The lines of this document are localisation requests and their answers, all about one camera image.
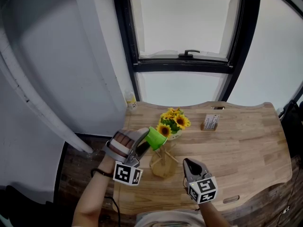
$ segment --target flower bouquet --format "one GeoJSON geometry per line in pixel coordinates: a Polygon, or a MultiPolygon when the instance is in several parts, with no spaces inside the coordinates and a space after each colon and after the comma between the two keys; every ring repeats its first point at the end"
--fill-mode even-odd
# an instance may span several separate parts
{"type": "Polygon", "coordinates": [[[156,130],[168,140],[174,140],[181,135],[182,130],[189,126],[190,121],[185,117],[183,110],[169,108],[166,113],[161,114],[156,130]]]}

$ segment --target window latch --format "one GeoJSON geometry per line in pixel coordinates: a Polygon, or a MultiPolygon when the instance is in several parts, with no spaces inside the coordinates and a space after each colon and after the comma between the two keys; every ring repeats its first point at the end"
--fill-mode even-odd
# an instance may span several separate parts
{"type": "Polygon", "coordinates": [[[193,58],[194,57],[193,54],[188,54],[188,52],[198,52],[198,53],[200,53],[200,51],[197,51],[197,50],[185,50],[184,54],[183,53],[179,54],[178,57],[183,58],[183,59],[193,58]]]}

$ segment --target wooden table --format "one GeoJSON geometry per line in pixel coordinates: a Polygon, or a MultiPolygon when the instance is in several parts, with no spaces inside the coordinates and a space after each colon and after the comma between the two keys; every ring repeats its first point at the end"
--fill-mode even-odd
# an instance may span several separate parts
{"type": "MultiPolygon", "coordinates": [[[[138,109],[127,113],[125,129],[156,127],[168,107],[138,102],[138,109]]],[[[244,107],[226,102],[206,102],[182,107],[191,126],[174,140],[179,165],[176,174],[162,179],[152,174],[149,162],[153,152],[141,159],[144,170],[139,186],[115,182],[114,199],[121,213],[138,214],[153,210],[197,209],[183,187],[182,161],[186,157],[204,162],[218,183],[213,204],[220,211],[238,207],[269,186],[292,177],[291,160],[285,135],[271,103],[244,107]],[[206,114],[220,114],[216,131],[201,131],[206,114]],[[239,196],[237,201],[223,200],[239,196]]]]}

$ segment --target wooden floor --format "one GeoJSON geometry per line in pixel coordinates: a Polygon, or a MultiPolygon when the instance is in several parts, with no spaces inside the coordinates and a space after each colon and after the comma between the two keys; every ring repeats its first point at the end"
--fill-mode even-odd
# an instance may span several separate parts
{"type": "MultiPolygon", "coordinates": [[[[64,161],[57,202],[70,213],[74,211],[78,199],[90,181],[90,170],[97,167],[101,162],[104,155],[101,148],[107,141],[107,139],[96,137],[83,137],[82,139],[93,147],[94,153],[79,152],[68,146],[65,157],[63,156],[64,161]]],[[[267,188],[242,206],[224,211],[222,214],[231,225],[238,225],[239,227],[275,227],[276,219],[287,205],[299,172],[295,159],[292,159],[292,167],[293,177],[291,181],[267,188]]],[[[111,181],[107,189],[107,196],[113,196],[113,189],[114,183],[111,181]]],[[[289,205],[290,211],[281,216],[279,225],[285,227],[299,226],[300,222],[303,221],[303,170],[298,175],[289,205]]],[[[134,225],[135,216],[121,215],[121,226],[133,227],[134,225]]],[[[99,226],[118,226],[117,213],[112,210],[112,202],[109,199],[105,199],[103,203],[99,226]]]]}

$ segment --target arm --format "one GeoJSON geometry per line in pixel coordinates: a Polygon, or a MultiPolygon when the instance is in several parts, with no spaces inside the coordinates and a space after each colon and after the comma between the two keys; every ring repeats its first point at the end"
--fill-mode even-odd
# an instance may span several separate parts
{"type": "MultiPolygon", "coordinates": [[[[118,133],[115,138],[118,142],[130,148],[134,141],[127,136],[118,133]]],[[[110,148],[121,156],[126,156],[123,152],[110,148]]],[[[99,169],[105,173],[113,173],[115,160],[105,155],[99,165],[99,169]]],[[[96,172],[85,188],[74,212],[72,226],[80,227],[98,227],[98,219],[102,209],[104,195],[107,189],[110,178],[96,172]]]]}
{"type": "Polygon", "coordinates": [[[229,227],[230,224],[211,202],[199,204],[201,214],[207,227],[229,227]]]}

